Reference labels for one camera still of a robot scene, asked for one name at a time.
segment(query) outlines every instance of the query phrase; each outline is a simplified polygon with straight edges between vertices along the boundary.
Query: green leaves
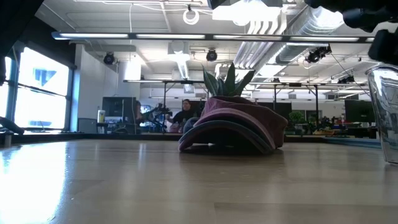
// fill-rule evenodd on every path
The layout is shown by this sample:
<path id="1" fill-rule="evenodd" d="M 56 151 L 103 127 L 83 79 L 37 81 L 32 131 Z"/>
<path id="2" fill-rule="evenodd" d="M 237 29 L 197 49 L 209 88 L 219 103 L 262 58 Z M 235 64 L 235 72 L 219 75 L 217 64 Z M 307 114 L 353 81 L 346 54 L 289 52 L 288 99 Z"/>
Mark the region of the green leaves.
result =
<path id="1" fill-rule="evenodd" d="M 212 74 L 208 73 L 203 67 L 203 79 L 206 88 L 212 96 L 240 96 L 244 87 L 251 82 L 255 71 L 249 71 L 245 77 L 239 82 L 235 83 L 235 66 L 232 63 L 225 82 L 222 79 L 216 79 Z"/>

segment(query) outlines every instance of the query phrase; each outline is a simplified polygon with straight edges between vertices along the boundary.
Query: table surface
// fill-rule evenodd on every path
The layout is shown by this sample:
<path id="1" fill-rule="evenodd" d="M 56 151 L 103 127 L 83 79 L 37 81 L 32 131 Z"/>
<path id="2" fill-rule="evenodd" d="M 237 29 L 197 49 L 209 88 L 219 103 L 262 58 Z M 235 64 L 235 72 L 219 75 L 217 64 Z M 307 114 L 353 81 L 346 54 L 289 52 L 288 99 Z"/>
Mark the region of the table surface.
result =
<path id="1" fill-rule="evenodd" d="M 0 151 L 0 223 L 397 223 L 381 150 L 180 154 L 176 142 L 80 140 Z"/>

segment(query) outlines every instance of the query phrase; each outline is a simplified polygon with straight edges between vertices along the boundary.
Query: maroon hat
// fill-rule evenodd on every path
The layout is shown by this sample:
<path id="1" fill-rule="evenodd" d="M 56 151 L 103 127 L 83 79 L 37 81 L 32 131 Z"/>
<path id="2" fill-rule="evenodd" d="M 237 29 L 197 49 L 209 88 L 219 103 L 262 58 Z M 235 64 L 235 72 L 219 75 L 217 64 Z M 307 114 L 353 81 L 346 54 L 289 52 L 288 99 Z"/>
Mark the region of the maroon hat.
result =
<path id="1" fill-rule="evenodd" d="M 214 121 L 223 122 L 214 126 L 204 125 Z M 222 129 L 225 129 L 247 139 L 265 154 L 283 145 L 286 126 L 287 120 L 269 108 L 256 105 L 240 96 L 214 96 L 206 102 L 205 109 L 193 128 L 180 139 L 179 149 L 183 151 L 193 143 L 215 143 L 213 139 L 217 138 L 214 138 L 214 135 L 217 136 L 219 133 L 221 137 Z"/>

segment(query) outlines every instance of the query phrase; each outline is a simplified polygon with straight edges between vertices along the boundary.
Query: dark hair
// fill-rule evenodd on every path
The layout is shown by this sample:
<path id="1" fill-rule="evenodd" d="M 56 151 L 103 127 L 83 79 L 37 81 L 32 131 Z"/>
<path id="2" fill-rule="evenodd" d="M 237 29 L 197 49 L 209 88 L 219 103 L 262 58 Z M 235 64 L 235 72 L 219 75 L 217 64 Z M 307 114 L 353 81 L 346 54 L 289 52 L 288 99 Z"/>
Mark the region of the dark hair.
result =
<path id="1" fill-rule="evenodd" d="M 188 102 L 188 103 L 189 103 L 189 105 L 191 105 L 191 101 L 190 101 L 190 100 L 188 100 L 188 99 L 185 99 L 185 100 L 183 100 L 183 101 L 182 101 L 182 103 L 183 103 L 183 102 Z"/>

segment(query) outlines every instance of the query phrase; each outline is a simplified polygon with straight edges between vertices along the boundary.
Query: glass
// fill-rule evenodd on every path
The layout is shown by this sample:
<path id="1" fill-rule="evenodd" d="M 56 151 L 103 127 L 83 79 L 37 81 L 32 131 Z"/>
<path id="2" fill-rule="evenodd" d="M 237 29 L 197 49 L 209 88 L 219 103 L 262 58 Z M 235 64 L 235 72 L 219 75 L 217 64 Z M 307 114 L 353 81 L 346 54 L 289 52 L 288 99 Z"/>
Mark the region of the glass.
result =
<path id="1" fill-rule="evenodd" d="M 384 159 L 398 164 L 398 67 L 380 65 L 367 74 Z"/>
<path id="2" fill-rule="evenodd" d="M 0 116 L 6 117 L 8 102 L 8 85 L 7 83 L 0 86 Z"/>
<path id="3" fill-rule="evenodd" d="M 15 112 L 15 123 L 22 128 L 65 127 L 65 97 L 38 93 L 19 88 Z"/>
<path id="4" fill-rule="evenodd" d="M 6 80 L 10 80 L 10 75 L 11 75 L 11 63 L 12 63 L 11 58 L 6 57 Z"/>
<path id="5" fill-rule="evenodd" d="M 21 54 L 18 82 L 66 96 L 69 68 L 29 48 Z"/>

